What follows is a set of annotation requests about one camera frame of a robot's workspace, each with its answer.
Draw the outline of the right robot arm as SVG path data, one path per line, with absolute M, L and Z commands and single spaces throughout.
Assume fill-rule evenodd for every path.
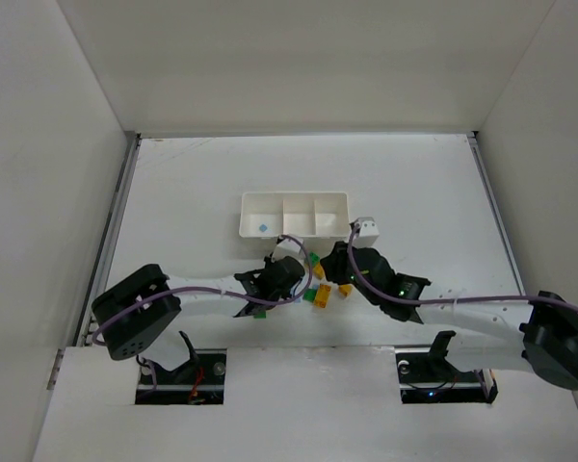
M 353 285 L 394 321 L 440 325 L 430 355 L 459 372 L 532 372 L 578 391 L 578 308 L 558 295 L 453 296 L 395 271 L 374 248 L 334 244 L 321 265 L 328 281 Z

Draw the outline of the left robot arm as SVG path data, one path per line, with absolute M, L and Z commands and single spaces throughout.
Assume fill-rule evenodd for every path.
M 194 356 L 186 342 L 188 316 L 246 318 L 284 301 L 306 277 L 290 256 L 268 260 L 262 269 L 220 279 L 171 279 L 157 264 L 147 264 L 92 303 L 97 328 L 92 342 L 122 361 L 136 356 L 174 372 Z

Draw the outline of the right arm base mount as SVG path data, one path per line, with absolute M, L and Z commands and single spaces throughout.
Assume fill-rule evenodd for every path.
M 447 361 L 453 331 L 439 332 L 433 343 L 395 350 L 402 404 L 492 404 L 498 386 L 491 370 L 461 372 Z

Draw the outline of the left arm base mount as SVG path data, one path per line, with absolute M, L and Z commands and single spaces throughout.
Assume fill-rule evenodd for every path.
M 185 362 L 172 371 L 141 356 L 135 395 L 137 405 L 221 405 L 224 399 L 227 352 L 225 349 L 196 349 L 180 331 L 180 350 Z

